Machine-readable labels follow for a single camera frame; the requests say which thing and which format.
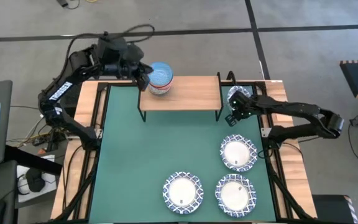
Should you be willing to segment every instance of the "wooden shelf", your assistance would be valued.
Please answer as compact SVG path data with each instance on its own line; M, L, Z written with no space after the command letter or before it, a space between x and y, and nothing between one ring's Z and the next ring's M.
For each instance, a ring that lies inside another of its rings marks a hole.
M171 89L154 95L149 89L140 95L142 111L220 110L218 76L173 77Z

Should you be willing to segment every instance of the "concrete floor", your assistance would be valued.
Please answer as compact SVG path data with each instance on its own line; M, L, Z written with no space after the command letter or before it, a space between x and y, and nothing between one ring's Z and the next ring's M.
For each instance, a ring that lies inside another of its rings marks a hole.
M0 0L0 37L120 32L146 22L157 30L250 27L242 0L80 1L79 8L70 11L56 1ZM358 1L258 0L252 1L252 7L258 27L358 24ZM358 216L358 160L347 138L347 120L358 113L358 100L339 68L340 60L358 59L358 30L269 32L260 33L260 38L271 79L284 80L290 101L320 105L346 120L339 139L301 143L301 150L312 193L349 195ZM61 70L68 42L0 42L0 80L14 82L13 105L37 105L39 91ZM79 40L73 49L92 42ZM262 79L251 33L160 36L139 46L145 52L145 63L164 60L176 75L233 70L237 78ZM37 111L12 109L8 139L25 136L38 118ZM357 128L352 129L352 140L358 153ZM48 220L52 205L53 195L21 208L19 223Z

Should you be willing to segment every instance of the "wire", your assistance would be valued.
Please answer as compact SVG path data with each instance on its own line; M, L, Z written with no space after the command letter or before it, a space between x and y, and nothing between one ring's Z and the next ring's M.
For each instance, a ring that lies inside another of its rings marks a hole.
M43 133L43 134L37 134L35 136L31 136L27 139L21 139L21 141L18 141L20 139L11 139L11 140L7 140L7 142L18 142L18 144L14 145L13 147L17 147L17 146L20 146L21 144L26 144L28 142L31 142L31 140L33 139L36 139L38 137L41 137L41 136L47 136L49 133Z
M22 147L23 146L23 143L26 143L30 138L31 136L34 135L35 133L35 130L37 130L37 127L39 125L39 123L41 122L41 120L43 119L44 117L42 117L41 119L39 119L36 124L30 129L30 131L27 133L27 135L25 136L25 141L22 141L21 143L19 144L16 144L14 147Z
M302 153L302 151L301 151L300 148L298 148L298 147L296 147L295 145L293 145L293 144L291 144L291 143L288 143L288 142L283 142L283 144L287 144L287 145L289 145L289 146L294 147L296 150L298 150L298 152L299 152L299 153L301 154L301 156L302 156L302 161L304 160L304 159L303 159L303 153Z
M70 157L70 161L68 162L68 167L67 167L67 178L65 177L65 168L64 168L64 163L63 163L63 189L64 189L64 193L63 193L63 205L62 208L63 210L66 208L66 191L67 191L67 185L68 185L68 177L70 175L70 167L71 167L71 162L73 161L74 155L77 153L77 151L82 147L82 145L78 146L78 148L75 149L75 151L73 152L73 154Z
M268 150L267 153L267 157L271 157L273 155L273 150L278 150L278 149L271 149L271 151ZM265 151L265 149L262 149L261 151L258 152L258 157L261 158L261 159L266 159L265 156L261 156L261 153L263 153Z
M136 29L139 29L139 28L142 28L142 27L149 27L149 28L151 28L151 29L152 29L151 34L148 35L147 37L142 38L142 39L139 39L139 40L130 40L130 41L127 41L127 42L133 44L133 43L138 43L138 42L142 42L142 41L145 41L145 40L149 40L150 38L152 38L152 36L153 36L154 33L155 33L155 27L154 27L152 24L140 24L140 25L131 27L131 28L129 28L128 30L125 30L123 33L119 34L116 38L124 37L125 34L130 33L131 31L136 30Z
M349 145L352 149L352 152L354 154L354 156L358 159L358 155L356 154L356 152L354 151L353 145L352 145L352 139L351 139L351 126L352 124L349 123L349 127L347 128L347 137L349 139Z
M43 181L45 181L45 182L48 183L48 184L53 184L54 182L56 182L56 179L55 179L54 181L52 181L52 182L49 182L49 181L46 181L46 180L43 180ZM24 187L24 186L28 185L28 184L29 184L29 183L26 183L26 184L17 186L17 187L15 187L15 189L8 191L7 194L5 194L3 197L1 197L1 200L4 199L6 196L8 196L10 193L16 191L17 189L19 189L19 188L21 188L21 187Z
M14 106L11 106L11 107L16 107L16 108L27 108L27 109L33 109L33 110L37 110L37 111L39 111L39 109L38 109L38 108L34 108L34 107L32 107L32 106L16 106L16 105L14 105Z
M25 136L25 138L27 139L27 138L29 138L30 136L32 136L34 133L35 133L35 130L37 129L37 127L38 127L38 124L42 121L42 119L43 119L44 117L42 117L42 118L40 118L37 122L36 122L36 124L30 129L30 131L27 133L27 135Z
M44 124L39 130L38 130L38 135L40 135L41 131L47 126L47 124Z
M128 41L128 43L136 43L136 42L141 42L141 41L144 41L144 40L147 40L147 39L150 39L153 35L154 35L154 32L155 32L155 27L151 24L141 24L141 25L137 25L137 26L134 26L134 27L131 27L129 28L128 30L125 30L123 33L121 34L118 34L117 36L114 36L112 39L118 39L120 37L124 37L125 34L135 30L135 29L138 29L138 28L142 28L142 27L150 27L152 29L152 33L143 38L143 39L139 39L139 40L132 40L132 41ZM65 57L65 62L63 63L63 68L62 70L60 71L60 74L59 76L55 79L54 83L57 83L60 81L60 79L62 78L63 76L63 73L65 71L65 68L67 66L67 63L68 63L68 56L70 54L70 50L71 50L71 46L74 44L74 41L76 39L79 39L79 38L82 38L82 37L95 37L95 38L99 38L99 37L102 37L103 35L100 35L100 34L95 34L95 33L84 33L84 34L78 34L76 36L74 36L74 38L72 38L72 40L70 41L70 43L68 44L68 47L67 47L67 51L66 51L66 57Z
M314 138L305 139L305 140L302 140L302 141L298 141L298 143L307 142L307 141L315 140L315 139L318 139L318 138L320 138L320 136L317 136L317 137L314 137Z
M70 8L70 7L66 6L66 8L67 8L67 9L71 9L71 10L78 8L78 6L80 6L80 0L77 0L77 1L78 1L77 6L75 6L75 7L73 7L73 8Z

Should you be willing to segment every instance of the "green mat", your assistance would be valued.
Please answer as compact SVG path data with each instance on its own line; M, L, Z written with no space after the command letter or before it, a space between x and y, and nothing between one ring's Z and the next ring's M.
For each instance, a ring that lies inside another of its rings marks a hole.
M229 89L222 87L223 96ZM226 215L214 196L218 180L236 173L219 155L225 136L241 134L262 150L256 116L229 127L224 117L230 112L225 106L219 122L214 111L148 111L144 123L137 97L136 87L111 87L90 223L275 221L261 158L251 170L241 173L257 192L255 209L248 216ZM162 198L165 180L178 171L197 175L203 184L203 203L189 215L172 212Z

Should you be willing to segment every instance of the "white plate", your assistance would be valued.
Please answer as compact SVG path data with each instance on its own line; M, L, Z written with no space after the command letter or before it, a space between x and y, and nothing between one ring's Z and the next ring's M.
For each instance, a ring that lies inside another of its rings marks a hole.
M244 217L256 205L256 191L251 181L240 174L225 175L216 186L218 206L232 217Z
M230 110L234 110L234 108L231 107L230 103L229 103L229 99L230 97L237 91L240 91L242 94L244 94L245 96L251 97L251 94L246 90L245 87L243 86L233 86L232 88L230 88L230 90L227 93L227 105L229 106Z
M176 172L164 183L162 197L167 207L179 214L190 214L204 197L200 179L189 172Z
M257 150L251 140L239 134L232 134L223 139L220 149L224 165L237 171L245 172L257 161Z

